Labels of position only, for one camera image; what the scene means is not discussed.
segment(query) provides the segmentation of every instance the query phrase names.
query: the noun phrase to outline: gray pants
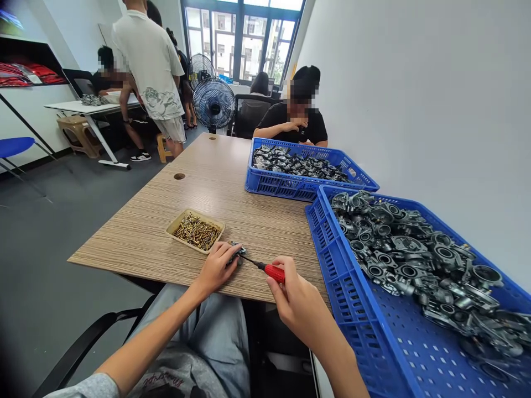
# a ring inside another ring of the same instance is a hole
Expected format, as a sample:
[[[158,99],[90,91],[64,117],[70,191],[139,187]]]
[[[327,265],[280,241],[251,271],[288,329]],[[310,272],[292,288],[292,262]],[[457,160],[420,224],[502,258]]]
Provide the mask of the gray pants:
[[[131,337],[171,307],[186,286],[167,284],[145,313]],[[239,298],[214,293],[192,312],[171,341],[186,344],[218,376],[228,396],[250,396],[249,344]]]

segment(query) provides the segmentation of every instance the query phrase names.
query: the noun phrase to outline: sneaker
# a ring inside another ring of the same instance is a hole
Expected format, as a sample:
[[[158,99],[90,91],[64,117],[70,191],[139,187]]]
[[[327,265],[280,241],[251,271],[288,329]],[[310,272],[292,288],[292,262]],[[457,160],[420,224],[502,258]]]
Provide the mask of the sneaker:
[[[131,156],[131,161],[145,161],[151,159],[151,155],[147,152],[139,152],[136,156]]]

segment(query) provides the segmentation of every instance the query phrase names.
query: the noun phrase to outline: wooden stool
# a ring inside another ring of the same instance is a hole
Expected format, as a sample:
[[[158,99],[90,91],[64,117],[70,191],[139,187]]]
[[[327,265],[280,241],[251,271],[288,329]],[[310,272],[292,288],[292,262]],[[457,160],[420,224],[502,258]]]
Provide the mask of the wooden stool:
[[[164,136],[157,134],[157,149],[159,151],[159,157],[161,163],[166,163],[166,157],[173,156],[170,151],[164,149]]]
[[[100,141],[92,135],[92,130],[87,123],[87,119],[82,116],[70,116],[57,120],[59,128],[63,132],[74,151],[84,152],[91,159],[100,157],[100,150],[103,148]]]

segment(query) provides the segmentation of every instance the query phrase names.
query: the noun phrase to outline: gray floor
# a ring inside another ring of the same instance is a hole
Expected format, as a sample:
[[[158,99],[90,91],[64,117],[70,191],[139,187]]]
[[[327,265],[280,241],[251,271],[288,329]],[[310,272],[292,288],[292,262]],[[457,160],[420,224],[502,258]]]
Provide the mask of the gray floor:
[[[206,129],[188,131],[189,145]],[[30,396],[77,337],[107,312],[142,306],[149,293],[101,270],[67,263],[95,231],[162,169],[152,160],[128,162],[131,171],[100,165],[84,155],[32,170],[26,184],[0,182],[0,338],[9,367],[20,377],[20,396]],[[133,153],[117,156],[127,161]],[[72,383],[89,376],[122,343],[132,322],[111,328],[94,346]]]

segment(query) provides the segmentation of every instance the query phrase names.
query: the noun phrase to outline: blue basket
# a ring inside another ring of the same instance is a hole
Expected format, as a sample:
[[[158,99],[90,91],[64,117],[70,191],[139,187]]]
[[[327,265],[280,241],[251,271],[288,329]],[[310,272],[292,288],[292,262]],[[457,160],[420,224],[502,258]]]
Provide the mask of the blue basket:
[[[352,183],[348,184],[346,182],[316,179],[256,169],[253,167],[253,152],[264,144],[270,148],[275,145],[282,148],[291,148],[290,155],[301,154],[302,156],[313,156],[317,159],[326,159],[345,172]],[[333,185],[336,187],[366,190],[369,192],[376,192],[380,189],[380,185],[375,183],[374,180],[360,169],[360,167],[343,151],[264,138],[253,138],[253,145],[251,147],[251,153],[249,154],[247,179],[245,181],[245,189],[247,192],[313,202],[317,197],[317,189],[319,188],[319,185]]]
[[[518,357],[509,369],[520,380],[508,383],[489,378],[469,363],[459,348],[459,335],[424,318],[411,297],[394,297],[368,281],[359,267],[330,206],[330,198],[355,190],[321,186],[317,200],[306,207],[315,250],[339,328],[356,353],[361,375],[374,397],[388,398],[511,398],[531,396],[531,358]],[[466,241],[423,205],[375,195],[379,200],[418,210],[434,227],[457,244]],[[502,288],[492,296],[502,308],[531,313],[531,297],[496,266],[472,249],[475,263],[497,269]]]

